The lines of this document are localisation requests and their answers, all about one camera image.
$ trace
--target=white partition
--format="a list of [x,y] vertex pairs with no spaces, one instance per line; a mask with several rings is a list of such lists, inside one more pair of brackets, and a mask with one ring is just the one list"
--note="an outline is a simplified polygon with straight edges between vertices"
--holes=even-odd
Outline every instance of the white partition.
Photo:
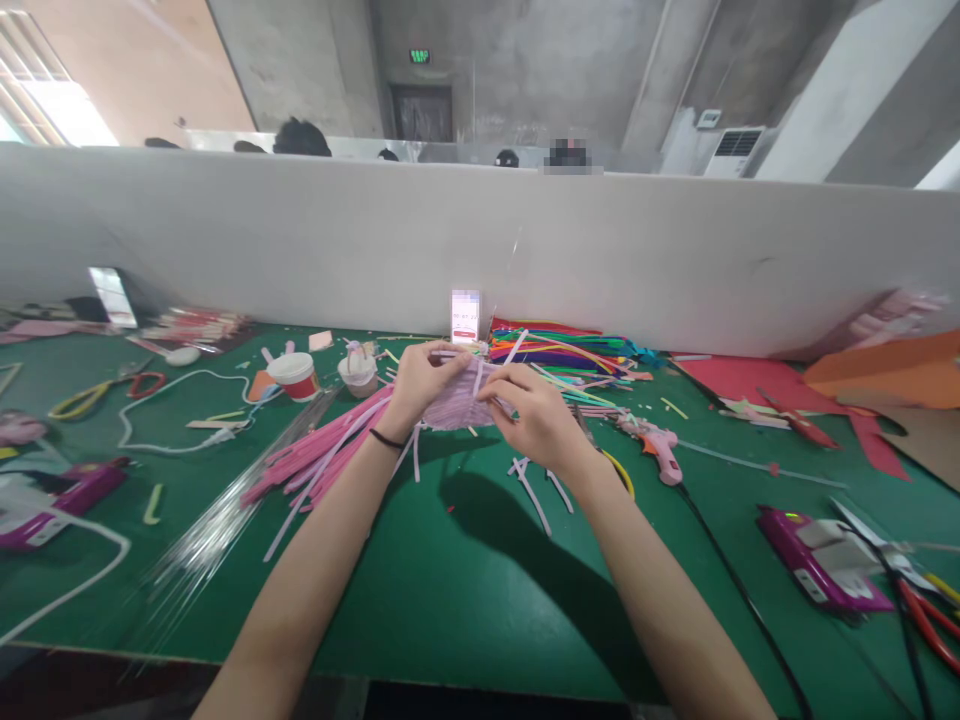
[[767,355],[901,285],[960,299],[957,193],[4,143],[0,222],[0,301],[115,265],[164,302],[437,333],[476,287],[486,312]]

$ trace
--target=air conditioner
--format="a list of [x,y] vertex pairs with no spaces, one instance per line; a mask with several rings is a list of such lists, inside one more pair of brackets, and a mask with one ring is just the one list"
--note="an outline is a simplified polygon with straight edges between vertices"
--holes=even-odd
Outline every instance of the air conditioner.
[[753,157],[757,142],[766,128],[733,128],[724,130],[713,151],[704,177],[738,178]]

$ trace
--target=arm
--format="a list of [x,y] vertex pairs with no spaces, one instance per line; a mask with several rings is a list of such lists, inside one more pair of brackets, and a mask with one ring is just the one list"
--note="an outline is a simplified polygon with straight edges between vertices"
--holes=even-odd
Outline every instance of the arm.
[[[433,367],[430,351],[406,349],[397,386],[377,430],[401,442],[443,386],[469,363],[463,353]],[[370,436],[297,531],[267,578],[237,642],[194,720],[286,718],[340,603],[390,482],[399,450]]]
[[630,624],[677,714],[775,718],[760,686],[690,578],[630,501],[610,462],[580,430],[560,393],[522,365],[495,372],[478,400],[519,452],[553,470],[577,498],[600,544]]

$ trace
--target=person's left hand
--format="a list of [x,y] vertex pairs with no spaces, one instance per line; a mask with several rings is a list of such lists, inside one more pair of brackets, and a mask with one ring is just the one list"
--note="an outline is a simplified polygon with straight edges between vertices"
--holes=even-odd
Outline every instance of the person's left hand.
[[[445,364],[440,364],[436,350],[459,353]],[[377,429],[393,440],[410,432],[444,386],[463,372],[473,356],[462,345],[433,340],[422,345],[411,345],[400,357],[400,371],[390,406],[378,423]]]

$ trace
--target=black cable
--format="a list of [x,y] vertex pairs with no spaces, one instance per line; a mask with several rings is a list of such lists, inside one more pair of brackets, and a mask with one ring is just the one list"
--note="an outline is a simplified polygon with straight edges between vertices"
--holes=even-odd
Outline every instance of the black cable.
[[862,532],[853,526],[853,523],[847,523],[847,528],[863,540],[864,544],[870,548],[880,565],[883,566],[883,572],[887,576],[887,582],[890,583],[890,592],[893,593],[894,605],[897,608],[897,615],[900,617],[900,629],[903,631],[903,644],[907,649],[907,659],[910,661],[910,672],[913,673],[913,682],[917,686],[917,694],[920,696],[920,705],[923,707],[923,717],[925,720],[934,720],[933,703],[930,702],[930,690],[927,688],[927,680],[923,676],[923,668],[920,667],[920,658],[917,656],[917,646],[913,642],[913,633],[910,632],[910,622],[907,618],[907,609],[904,607],[906,600],[903,593],[900,592],[900,578],[903,573],[894,570],[884,557],[883,551],[876,545],[867,540]]
[[707,534],[707,538],[710,540],[710,543],[713,545],[713,549],[717,551],[717,555],[720,556],[720,560],[723,562],[723,566],[727,569],[727,573],[730,575],[730,579],[733,580],[733,584],[736,586],[737,590],[740,593],[740,597],[743,598],[743,602],[750,609],[750,613],[753,615],[753,619],[757,623],[757,627],[760,628],[760,632],[766,639],[767,644],[770,646],[770,650],[773,651],[773,656],[777,659],[777,663],[780,665],[780,669],[783,671],[784,676],[787,678],[787,682],[790,684],[790,689],[793,690],[793,696],[796,698],[797,705],[800,706],[800,717],[803,720],[812,720],[813,719],[813,710],[810,707],[810,701],[807,700],[806,694],[803,692],[803,688],[800,687],[800,682],[797,680],[797,676],[793,674],[793,670],[790,669],[790,664],[787,662],[787,659],[783,656],[783,652],[780,650],[780,646],[777,645],[777,641],[774,640],[773,634],[770,632],[770,629],[767,627],[767,624],[763,621],[763,617],[760,615],[760,610],[757,609],[757,606],[753,602],[753,598],[750,597],[750,593],[747,592],[746,586],[743,584],[743,581],[740,579],[740,576],[737,575],[737,571],[733,569],[733,565],[730,564],[730,560],[727,559],[727,556],[724,554],[723,550],[720,548],[720,543],[717,542],[717,538],[714,537],[713,532],[710,530],[710,526],[707,525],[707,521],[704,519],[703,515],[700,513],[700,508],[697,507],[697,504],[693,501],[693,498],[690,497],[690,492],[687,490],[686,485],[680,483],[676,486],[677,490],[680,491],[680,495],[683,496],[683,499],[687,501],[687,505],[690,506],[690,511],[694,514],[697,520],[700,522],[700,526],[703,528],[703,531]]

